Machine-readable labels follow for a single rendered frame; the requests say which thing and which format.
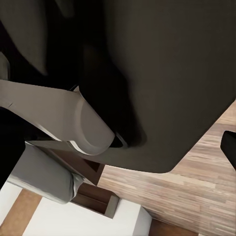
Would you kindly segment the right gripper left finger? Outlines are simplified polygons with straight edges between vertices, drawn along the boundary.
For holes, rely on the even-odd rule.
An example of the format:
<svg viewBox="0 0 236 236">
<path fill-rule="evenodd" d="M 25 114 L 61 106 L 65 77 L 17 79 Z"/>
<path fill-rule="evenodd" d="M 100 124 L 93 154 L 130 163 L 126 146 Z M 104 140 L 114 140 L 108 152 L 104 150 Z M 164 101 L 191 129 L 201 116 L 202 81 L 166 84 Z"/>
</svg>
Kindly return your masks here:
<svg viewBox="0 0 236 236">
<path fill-rule="evenodd" d="M 0 189 L 26 149 L 22 131 L 0 136 Z"/>
</svg>

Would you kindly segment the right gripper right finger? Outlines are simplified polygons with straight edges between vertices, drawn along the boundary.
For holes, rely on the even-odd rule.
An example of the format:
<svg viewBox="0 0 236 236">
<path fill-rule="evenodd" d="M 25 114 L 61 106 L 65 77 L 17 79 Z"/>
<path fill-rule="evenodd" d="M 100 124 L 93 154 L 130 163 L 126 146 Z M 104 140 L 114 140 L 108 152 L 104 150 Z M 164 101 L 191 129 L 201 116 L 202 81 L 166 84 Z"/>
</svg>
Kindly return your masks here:
<svg viewBox="0 0 236 236">
<path fill-rule="evenodd" d="M 236 170 L 236 133 L 225 131 L 222 136 L 220 148 Z"/>
</svg>

